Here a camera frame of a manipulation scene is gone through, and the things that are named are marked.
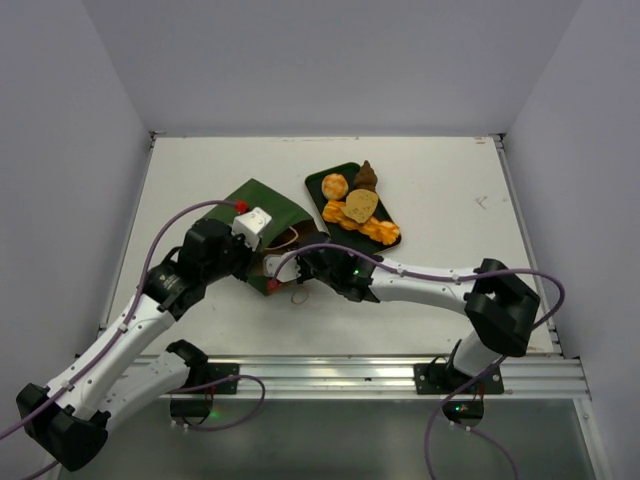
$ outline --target black tray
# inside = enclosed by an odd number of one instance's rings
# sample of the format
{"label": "black tray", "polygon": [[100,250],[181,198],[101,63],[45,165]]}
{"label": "black tray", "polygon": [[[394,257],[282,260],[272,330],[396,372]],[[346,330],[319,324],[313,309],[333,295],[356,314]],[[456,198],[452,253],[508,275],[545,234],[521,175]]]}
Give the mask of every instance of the black tray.
{"label": "black tray", "polygon": [[[322,180],[324,179],[324,177],[326,177],[330,173],[339,173],[340,175],[343,175],[347,180],[347,183],[349,184],[349,191],[351,191],[353,189],[353,180],[358,171],[360,171],[360,165],[358,165],[357,163],[345,163],[344,165],[338,165],[337,167],[329,168],[328,170],[323,170],[322,172],[313,173],[305,179],[304,184],[307,186],[307,190],[309,190],[311,199],[320,212],[320,218],[322,218],[322,210],[324,210],[324,207],[327,204],[327,199],[324,198],[324,195],[322,195]],[[387,209],[382,203],[382,199],[378,201],[378,206],[376,207],[376,211],[373,213],[373,216],[380,221],[388,220],[390,222],[393,222],[393,219],[389,215],[389,212],[387,212]],[[402,235],[399,235],[397,240],[391,245],[383,245],[380,242],[374,242],[369,237],[363,235],[358,231],[347,231],[335,223],[325,222],[325,225],[327,227],[327,230],[329,231],[329,235],[331,235],[331,239],[335,243],[344,245],[345,247],[355,248],[356,250],[367,255],[373,255],[375,253],[380,253],[384,250],[395,247],[402,240]]]}

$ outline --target gray partition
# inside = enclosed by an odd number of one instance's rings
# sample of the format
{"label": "gray partition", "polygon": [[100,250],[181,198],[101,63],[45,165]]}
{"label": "gray partition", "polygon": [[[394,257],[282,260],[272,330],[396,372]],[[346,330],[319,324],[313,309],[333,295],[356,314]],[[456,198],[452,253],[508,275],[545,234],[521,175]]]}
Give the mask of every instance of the gray partition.
{"label": "gray partition", "polygon": [[[250,408],[217,400],[215,422]],[[434,402],[276,401],[251,422],[217,433],[171,428],[158,400],[113,435],[83,470],[60,479],[424,479],[422,453]],[[487,402],[481,427],[513,454],[522,479],[593,479],[573,401]],[[511,479],[502,453],[438,422],[433,458],[439,478]]]}

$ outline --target table surface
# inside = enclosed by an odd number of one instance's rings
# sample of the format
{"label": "table surface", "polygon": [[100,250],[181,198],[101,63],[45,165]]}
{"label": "table surface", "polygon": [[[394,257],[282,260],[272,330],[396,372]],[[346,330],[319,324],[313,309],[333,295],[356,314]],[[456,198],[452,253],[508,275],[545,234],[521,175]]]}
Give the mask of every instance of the table surface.
{"label": "table surface", "polygon": [[[405,264],[476,267],[485,257],[510,267],[530,266],[495,144],[488,137],[158,138],[114,296],[111,318],[134,293],[149,245],[176,212],[222,199],[249,178],[320,215],[306,192],[309,174],[369,160],[378,193],[402,230],[385,255]],[[160,241],[155,264],[180,245],[194,212]],[[532,279],[525,279],[535,288]],[[352,303],[319,282],[304,292],[263,297],[234,278],[207,290],[145,354],[184,338],[209,355],[382,355],[450,353],[471,331],[455,313],[411,303]],[[534,331],[529,351],[553,352],[546,328]]]}

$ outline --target purple cable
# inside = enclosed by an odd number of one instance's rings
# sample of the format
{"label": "purple cable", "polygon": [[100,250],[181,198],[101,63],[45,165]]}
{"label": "purple cable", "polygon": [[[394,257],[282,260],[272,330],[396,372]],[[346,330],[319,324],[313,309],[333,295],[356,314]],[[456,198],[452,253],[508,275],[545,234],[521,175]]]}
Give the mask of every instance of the purple cable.
{"label": "purple cable", "polygon": [[[282,270],[282,267],[284,266],[284,264],[287,263],[288,261],[290,261],[291,259],[295,258],[296,256],[303,255],[303,254],[305,254],[307,252],[310,252],[312,250],[322,250],[324,248],[328,248],[328,249],[332,249],[332,250],[340,250],[342,252],[347,252],[347,253],[349,253],[351,255],[354,255],[354,256],[362,258],[362,259],[364,259],[364,260],[366,260],[368,262],[371,262],[376,267],[381,268],[383,270],[386,270],[387,272],[398,273],[397,269],[395,269],[395,268],[393,268],[393,267],[391,267],[389,265],[385,265],[382,262],[379,262],[379,261],[377,261],[377,260],[375,260],[375,259],[373,259],[373,258],[371,258],[371,257],[369,257],[369,256],[367,256],[367,255],[365,255],[365,254],[363,254],[361,252],[358,252],[357,250],[354,250],[352,248],[345,247],[343,245],[336,245],[336,244],[332,244],[332,243],[328,243],[328,244],[327,243],[318,243],[318,244],[314,244],[314,245],[307,245],[306,247],[302,247],[302,248],[299,248],[297,250],[292,250],[291,252],[288,252],[287,256],[284,258],[282,263],[280,265],[278,265],[278,267],[276,268],[276,271],[274,272],[273,277],[277,279],[278,278],[278,274],[280,273],[280,270]],[[549,320],[549,318],[551,318],[553,315],[555,315],[558,310],[560,310],[560,307],[564,303],[564,299],[565,299],[565,295],[566,295],[564,286],[562,285],[562,283],[557,278],[555,278],[555,277],[553,277],[551,275],[548,275],[546,273],[538,272],[537,270],[532,270],[530,268],[513,268],[513,269],[506,269],[506,270],[496,270],[496,271],[492,271],[492,272],[485,272],[485,273],[478,273],[478,274],[474,274],[474,275],[461,276],[461,277],[458,277],[457,279],[455,279],[453,277],[447,277],[447,276],[429,275],[429,274],[426,274],[426,273],[412,272],[412,271],[409,271],[409,270],[404,270],[403,275],[405,275],[407,277],[418,278],[420,280],[427,280],[427,281],[432,281],[432,282],[443,282],[443,283],[469,282],[469,281],[474,281],[474,280],[482,280],[482,279],[485,279],[485,278],[501,277],[501,276],[504,276],[504,275],[534,275],[534,276],[538,276],[538,277],[544,278],[546,280],[549,280],[552,283],[554,283],[556,285],[556,287],[558,288],[558,301],[556,302],[556,304],[546,314],[544,314],[540,318],[540,320],[538,320],[536,323],[533,324],[533,329],[538,328],[540,325],[542,325],[547,320]],[[452,393],[447,395],[447,397],[444,400],[442,400],[442,401],[440,401],[438,403],[438,405],[434,409],[433,413],[430,415],[429,421],[427,423],[427,428],[426,428],[425,433],[424,433],[424,460],[425,460],[425,463],[427,464],[427,470],[429,470],[429,475],[431,476],[432,480],[436,480],[436,473],[435,473],[435,470],[434,470],[433,465],[431,463],[430,437],[431,437],[431,431],[433,430],[433,425],[435,423],[435,419],[438,417],[438,413],[440,412],[440,410],[442,409],[443,406],[445,406],[448,402],[451,401],[451,399],[453,399],[453,397],[455,397],[456,395],[464,392],[467,388],[469,388],[470,386],[475,384],[481,378],[484,378],[494,368],[498,367],[502,362],[504,362],[506,358],[507,358],[506,356],[500,357],[496,362],[494,362],[493,364],[489,365],[487,368],[485,368],[478,375],[476,375],[475,377],[471,378],[464,385],[458,387]],[[502,444],[500,444],[497,440],[495,440],[490,435],[488,435],[488,434],[486,434],[486,433],[484,433],[484,432],[482,432],[480,430],[470,429],[469,431],[474,433],[474,434],[476,434],[476,435],[478,435],[478,436],[480,436],[480,437],[482,437],[482,438],[484,438],[489,443],[491,443],[494,446],[496,446],[505,455],[505,457],[507,457],[507,460],[511,464],[511,468],[513,470],[513,474],[514,474],[516,480],[520,479],[520,471],[518,470],[518,466],[516,465],[515,459],[513,458],[513,456],[509,453],[509,451]]]}
{"label": "purple cable", "polygon": [[195,392],[197,390],[203,390],[205,388],[215,387],[216,385],[221,385],[226,382],[232,382],[234,380],[240,380],[241,378],[246,378],[248,380],[252,380],[260,385],[262,389],[262,394],[260,395],[260,400],[256,404],[253,409],[249,413],[247,413],[244,417],[239,420],[235,420],[231,423],[227,423],[225,425],[219,425],[217,427],[203,427],[201,425],[188,425],[187,428],[189,430],[197,430],[198,432],[219,432],[220,430],[228,430],[229,428],[237,427],[238,425],[243,424],[247,420],[250,420],[255,416],[256,413],[262,408],[264,404],[264,397],[267,394],[267,389],[264,386],[264,383],[258,377],[254,377],[253,375],[232,375],[229,377],[222,378],[220,380],[216,380],[215,382],[205,383],[204,385],[198,385],[197,387],[187,387],[187,388],[178,388],[177,390],[172,390],[170,393],[189,393]]}
{"label": "purple cable", "polygon": [[[235,206],[235,202],[231,200],[208,200],[206,202],[196,203],[195,205],[191,205],[190,207],[185,208],[181,212],[178,212],[160,229],[156,237],[153,239],[153,242],[151,243],[151,247],[149,248],[149,252],[147,253],[147,257],[144,260],[144,265],[142,267],[142,274],[140,275],[140,281],[138,282],[138,286],[136,287],[136,294],[133,297],[131,308],[127,312],[127,315],[125,316],[124,320],[122,321],[124,325],[128,325],[131,322],[131,319],[133,318],[133,314],[135,313],[136,308],[138,307],[138,303],[140,303],[140,298],[142,297],[142,288],[143,288],[142,286],[144,285],[144,282],[146,280],[147,271],[149,270],[149,265],[151,264],[151,259],[153,257],[153,254],[162,236],[169,229],[169,227],[171,227],[171,225],[173,225],[176,222],[176,220],[178,220],[179,218],[183,217],[187,213],[190,213],[194,210],[197,210],[202,207],[209,207],[211,205],[228,205],[233,207]],[[100,352],[94,357],[94,359],[91,360],[89,363],[87,363],[87,365],[85,365],[84,368],[80,369],[78,373],[76,373],[73,377],[69,379],[69,387],[61,388],[54,395],[52,395],[46,402],[44,402],[42,405],[36,408],[29,415],[24,417],[21,421],[7,428],[2,433],[0,433],[0,440],[4,440],[16,430],[24,427],[36,416],[40,415],[40,413],[42,413],[43,410],[48,408],[49,405],[51,405],[53,402],[58,400],[62,395],[64,395],[72,385],[74,385],[78,380],[80,380],[89,371],[91,371],[91,369],[95,367],[98,364],[98,362],[104,358],[104,356],[107,354],[107,352],[109,352],[109,350],[111,350],[113,345],[115,345],[115,343],[118,341],[118,339],[122,334],[123,334],[122,330],[118,330],[113,335],[113,337],[111,337],[111,339],[107,342],[107,344],[102,348],[102,350],[100,350]]]}
{"label": "purple cable", "polygon": [[40,475],[44,475],[45,473],[47,473],[49,470],[54,469],[60,462],[58,462],[57,460],[55,462],[51,462],[49,465],[47,465],[46,467],[42,467],[40,470],[38,470],[35,473],[32,473],[31,475],[28,475],[24,478],[22,478],[21,480],[34,480],[34,478],[38,478]]}

